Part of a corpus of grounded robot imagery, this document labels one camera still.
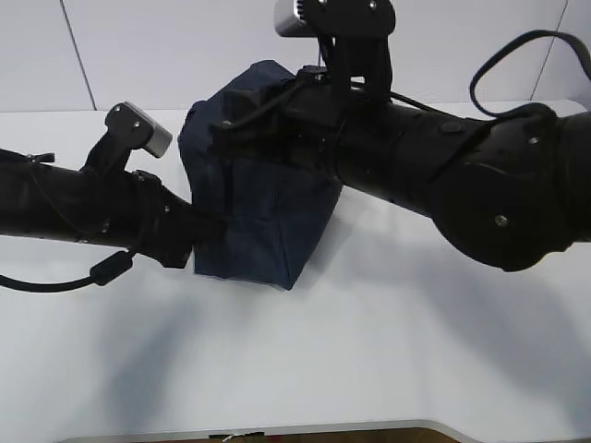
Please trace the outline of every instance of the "black cable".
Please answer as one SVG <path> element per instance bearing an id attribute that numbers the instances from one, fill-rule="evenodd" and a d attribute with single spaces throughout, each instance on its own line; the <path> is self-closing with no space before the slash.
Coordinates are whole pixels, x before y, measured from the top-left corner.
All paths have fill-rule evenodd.
<path id="1" fill-rule="evenodd" d="M 49 204 L 49 206 L 51 206 L 54 209 L 55 213 L 57 215 L 59 215 L 60 219 L 62 219 L 74 231 L 76 231 L 77 233 L 83 233 L 84 235 L 92 235 L 93 233 L 90 233 L 90 232 L 87 232 L 87 231 L 83 230 L 78 225 L 76 225 L 73 221 L 71 221 L 65 215 L 65 213 L 62 210 L 60 210 L 57 207 L 57 205 L 55 205 L 54 200 L 49 197 L 49 195 L 43 189 L 43 186 L 41 186 L 41 184 L 39 183 L 39 178 L 37 177 L 37 174 L 36 174 L 36 168 L 39 167 L 39 163 L 36 162 L 34 159 L 31 160 L 31 162 L 33 163 L 33 165 L 30 168 L 30 176 L 33 179 L 33 182 L 35 182 L 35 185 L 37 186 L 37 190 L 41 193 L 41 195 L 43 196 L 43 198 L 45 198 L 45 201 Z"/>
<path id="2" fill-rule="evenodd" d="M 481 113 L 489 115 L 491 117 L 506 118 L 510 116 L 516 116 L 521 113 L 531 113 L 530 110 L 534 110 L 537 107 L 539 107 L 539 104 L 530 103 L 504 113 L 493 113 L 492 111 L 489 111 L 484 106 L 482 106 L 482 104 L 478 101 L 478 98 L 476 97 L 476 85 L 478 84 L 480 79 L 482 79 L 485 76 L 485 74 L 487 74 L 490 71 L 490 69 L 495 67 L 507 55 L 516 51 L 526 43 L 532 42 L 533 40 L 541 39 L 543 37 L 555 37 L 568 43 L 568 45 L 571 46 L 574 53 L 576 54 L 579 63 L 581 64 L 581 68 L 585 72 L 586 77 L 589 78 L 589 80 L 591 80 L 591 56 L 589 55 L 589 51 L 587 50 L 583 42 L 581 42 L 575 36 L 564 32 L 557 32 L 555 30 L 532 30 L 526 32 L 523 35 L 520 35 L 515 40 L 509 42 L 507 45 L 501 48 L 501 50 L 494 54 L 492 57 L 490 57 L 490 59 L 480 69 L 478 69 L 478 71 L 474 75 L 474 78 L 470 83 L 470 99 L 472 100 L 472 103 L 475 105 L 475 107 Z"/>
<path id="3" fill-rule="evenodd" d="M 136 242 L 125 253 L 128 255 L 128 259 L 133 258 L 138 253 L 139 249 L 142 247 L 148 234 L 150 233 L 150 228 L 152 227 L 150 202 L 146 196 L 146 193 L 145 193 L 143 187 L 140 184 L 140 181 L 142 181 L 140 177 L 137 177 L 134 180 L 136 187 L 138 189 L 139 197 L 142 200 L 142 208 L 143 208 L 142 220 L 143 220 L 143 223 L 141 224 L 141 227 L 139 229 L 139 234 L 136 239 Z M 110 260 L 111 258 L 121 255 L 121 252 L 117 252 L 117 253 L 111 255 L 110 257 L 108 257 L 106 260 L 104 260 L 101 263 L 105 263 L 108 260 Z M 69 291 L 74 291 L 76 289 L 81 289 L 81 288 L 90 286 L 91 284 L 94 284 L 94 283 L 97 283 L 97 278 L 93 277 L 91 275 L 89 275 L 88 277 L 84 277 L 83 279 L 74 280 L 74 281 L 66 281 L 66 282 L 62 282 L 62 283 L 32 283 L 29 281 L 14 280 L 14 279 L 10 279 L 4 275 L 0 275 L 0 286 L 15 290 L 15 291 L 22 291 L 25 293 L 66 293 Z"/>
<path id="4" fill-rule="evenodd" d="M 364 89 L 365 88 L 365 84 L 358 82 L 358 81 L 352 81 L 351 84 L 353 86 L 357 86 L 358 88 Z M 390 92 L 390 97 L 395 99 L 398 102 L 402 102 L 402 103 L 406 103 L 410 106 L 413 106 L 414 108 L 420 109 L 421 111 L 427 111 L 429 113 L 437 113 L 437 114 L 446 114 L 449 116 L 455 116 L 452 114 L 448 114 L 444 111 L 441 111 L 439 109 L 435 109 L 435 108 L 431 108 L 430 106 L 427 106 L 424 103 L 418 102 L 416 100 L 413 100 L 409 97 L 406 97 L 405 95 L 399 94 L 398 92 Z"/>
<path id="5" fill-rule="evenodd" d="M 269 100 L 268 102 L 266 102 L 265 104 L 260 106 L 260 108 L 257 109 L 254 113 L 247 115 L 242 120 L 238 120 L 237 122 L 231 122 L 230 125 L 225 126 L 223 128 L 223 130 L 224 131 L 236 131 L 246 125 L 251 124 L 255 120 L 261 118 L 266 113 L 275 109 L 277 106 L 279 106 L 284 101 L 288 100 L 294 93 L 296 93 L 296 91 L 300 90 L 303 86 L 304 86 L 304 83 L 296 84 L 295 86 L 293 86 L 289 90 L 283 92 L 279 96 L 275 97 L 272 100 Z"/>

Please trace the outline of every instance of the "wall seam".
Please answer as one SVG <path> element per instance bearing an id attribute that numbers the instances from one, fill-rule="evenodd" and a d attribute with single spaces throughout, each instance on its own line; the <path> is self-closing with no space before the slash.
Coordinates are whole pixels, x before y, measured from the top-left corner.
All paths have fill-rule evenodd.
<path id="1" fill-rule="evenodd" d="M 66 5 L 64 4 L 64 0 L 59 0 L 59 4 L 62 7 L 62 13 L 64 14 L 64 20 L 66 21 L 67 30 L 70 34 L 70 40 L 74 45 L 74 51 L 76 52 L 76 58 L 78 59 L 78 66 L 80 67 L 80 71 L 82 72 L 82 76 L 84 77 L 84 83 L 86 84 L 86 91 L 89 93 L 90 101 L 92 103 L 92 109 L 94 111 L 97 110 L 96 108 L 96 101 L 94 100 L 94 96 L 92 95 L 92 89 L 90 88 L 89 78 L 86 75 L 86 69 L 84 68 L 84 64 L 82 63 L 82 57 L 80 56 L 80 50 L 78 49 L 78 44 L 76 43 L 76 38 L 74 37 L 74 31 L 72 30 L 72 24 L 70 23 L 70 18 L 67 16 Z"/>
<path id="2" fill-rule="evenodd" d="M 564 9 L 562 10 L 561 18 L 558 20 L 558 25 L 556 26 L 555 31 L 560 30 L 561 25 L 562 25 L 562 20 L 564 19 L 564 15 L 566 14 L 566 10 L 568 7 L 569 7 L 569 0 L 565 0 Z M 552 43 L 550 44 L 550 46 L 548 48 L 548 53 L 546 54 L 546 58 L 544 59 L 544 64 L 542 65 L 542 68 L 539 71 L 539 75 L 537 76 L 536 84 L 534 85 L 534 90 L 532 90 L 532 95 L 529 97 L 530 101 L 534 100 L 534 96 L 536 95 L 537 87 L 539 86 L 539 82 L 542 79 L 542 76 L 544 75 L 544 70 L 546 69 L 546 64 L 548 63 L 548 60 L 550 59 L 550 54 L 552 53 L 552 48 L 554 47 L 555 42 L 556 42 L 556 38 L 552 38 Z"/>

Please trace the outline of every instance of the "dark blue cloth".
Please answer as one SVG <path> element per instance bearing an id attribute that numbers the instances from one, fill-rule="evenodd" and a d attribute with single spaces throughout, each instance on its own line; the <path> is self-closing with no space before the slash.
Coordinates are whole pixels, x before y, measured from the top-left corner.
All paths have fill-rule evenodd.
<path id="1" fill-rule="evenodd" d="M 258 90 L 292 78 L 273 61 L 256 63 L 206 102 L 196 102 L 187 115 L 178 146 L 193 204 L 228 224 L 221 243 L 195 251 L 198 274 L 291 289 L 324 232 L 339 185 L 317 174 L 244 159 L 222 161 L 207 152 L 209 125 L 223 120 L 224 90 Z"/>

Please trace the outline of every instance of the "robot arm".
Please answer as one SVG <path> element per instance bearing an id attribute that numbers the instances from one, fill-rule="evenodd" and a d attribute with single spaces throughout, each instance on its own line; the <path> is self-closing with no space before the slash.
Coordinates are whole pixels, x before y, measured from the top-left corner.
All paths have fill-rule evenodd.
<path id="1" fill-rule="evenodd" d="M 132 150 L 162 157 L 172 136 L 131 103 L 116 105 L 107 132 L 79 171 L 48 165 L 53 154 L 0 150 L 0 233 L 125 248 L 78 281 L 39 284 L 0 276 L 0 285 L 28 292 L 63 292 L 105 285 L 142 254 L 183 268 L 192 247 L 218 238 L 223 225 L 166 189 L 155 175 L 125 171 Z"/>
<path id="2" fill-rule="evenodd" d="M 211 129 L 213 152 L 327 174 L 430 217 L 461 252 L 507 271 L 589 239 L 591 113 L 558 118 L 533 103 L 494 114 L 474 93 L 504 56 L 545 36 L 567 41 L 591 78 L 591 58 L 578 39 L 533 31 L 492 57 L 470 90 L 476 106 L 496 119 L 478 121 L 412 101 L 421 109 L 391 103 L 389 0 L 295 3 L 297 20 L 277 19 L 279 31 L 312 31 L 326 68 L 308 66 L 284 90 L 261 91 L 256 100 L 227 94 L 226 121 Z"/>

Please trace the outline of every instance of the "cable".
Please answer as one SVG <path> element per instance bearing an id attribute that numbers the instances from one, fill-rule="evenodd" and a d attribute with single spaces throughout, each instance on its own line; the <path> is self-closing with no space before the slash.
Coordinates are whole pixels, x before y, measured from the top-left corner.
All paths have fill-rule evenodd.
<path id="1" fill-rule="evenodd" d="M 246 126 L 246 125 L 251 124 L 255 120 L 261 118 L 264 114 L 266 114 L 266 113 L 272 111 L 273 109 L 275 109 L 282 102 L 288 100 L 294 93 L 296 93 L 298 90 L 300 90 L 303 86 L 304 86 L 304 83 L 298 83 L 298 84 L 296 84 L 295 86 L 293 86 L 289 90 L 283 92 L 279 96 L 275 97 L 272 100 L 269 100 L 268 102 L 266 102 L 265 104 L 263 104 L 262 106 L 260 106 L 260 108 L 257 111 L 255 111 L 254 113 L 249 114 L 248 116 L 246 116 L 242 120 L 238 120 L 235 123 L 231 123 L 231 125 L 229 125 L 229 126 L 225 126 L 223 128 L 223 130 L 224 131 L 228 131 L 228 132 L 229 131 L 236 131 L 236 130 L 238 130 L 238 129 Z"/>
<path id="2" fill-rule="evenodd" d="M 357 86 L 358 88 L 361 88 L 361 89 L 365 88 L 365 84 L 358 82 L 358 81 L 352 81 L 351 84 L 353 86 Z M 410 106 L 413 106 L 414 108 L 420 109 L 421 111 L 427 111 L 429 113 L 446 114 L 449 116 L 455 116 L 455 115 L 448 114 L 444 111 L 441 111 L 439 109 L 431 108 L 430 106 L 427 106 L 424 103 L 413 100 L 409 97 L 406 97 L 405 95 L 399 94 L 398 92 L 390 92 L 390 97 L 395 99 L 398 102 L 406 103 Z"/>
<path id="3" fill-rule="evenodd" d="M 70 228 L 72 228 L 77 233 L 83 233 L 84 235 L 91 235 L 91 234 L 93 234 L 93 233 L 87 232 L 87 231 L 83 230 L 82 228 L 80 228 L 79 226 L 77 226 L 73 221 L 71 221 L 65 215 L 65 213 L 62 210 L 60 210 L 57 207 L 57 205 L 55 205 L 53 199 L 49 197 L 49 195 L 43 189 L 43 186 L 41 186 L 41 184 L 39 183 L 39 178 L 38 178 L 37 172 L 36 172 L 36 168 L 39 167 L 39 162 L 35 161 L 34 158 L 31 160 L 31 162 L 33 163 L 33 165 L 30 168 L 30 176 L 33 179 L 33 182 L 35 182 L 35 185 L 37 186 L 37 190 L 41 193 L 41 195 L 43 196 L 43 198 L 45 198 L 45 201 L 47 201 L 47 203 L 49 204 L 49 206 L 51 206 L 54 209 L 55 213 L 57 215 L 59 215 L 60 219 L 62 219 L 67 225 L 69 225 Z"/>
<path id="4" fill-rule="evenodd" d="M 139 229 L 136 242 L 127 250 L 127 252 L 119 251 L 112 254 L 101 263 L 92 267 L 90 270 L 90 275 L 88 277 L 84 277 L 83 279 L 66 281 L 62 283 L 32 283 L 29 281 L 14 280 L 4 275 L 0 275 L 0 286 L 12 289 L 14 291 L 22 291 L 26 293 L 66 293 L 90 286 L 94 283 L 104 286 L 107 282 L 112 281 L 123 272 L 129 270 L 132 266 L 131 259 L 143 246 L 152 226 L 150 202 L 146 196 L 145 190 L 140 184 L 142 181 L 143 179 L 139 176 L 134 180 L 140 195 L 140 199 L 142 201 L 143 222 Z"/>
<path id="5" fill-rule="evenodd" d="M 501 48 L 500 51 L 490 57 L 490 59 L 482 67 L 480 67 L 480 69 L 478 69 L 474 75 L 474 78 L 472 78 L 469 89 L 470 100 L 472 100 L 472 103 L 481 113 L 491 117 L 507 118 L 516 116 L 518 114 L 531 114 L 532 111 L 540 110 L 539 103 L 530 103 L 504 113 L 493 113 L 482 106 L 482 104 L 478 101 L 478 98 L 476 97 L 476 86 L 480 79 L 482 79 L 485 74 L 490 71 L 490 69 L 495 67 L 507 55 L 513 53 L 529 42 L 544 37 L 554 37 L 566 42 L 573 49 L 577 59 L 579 60 L 579 63 L 581 64 L 581 68 L 585 72 L 586 77 L 591 80 L 591 56 L 589 55 L 589 51 L 583 42 L 573 35 L 564 32 L 557 32 L 555 30 L 532 30 L 507 43 L 503 48 Z"/>

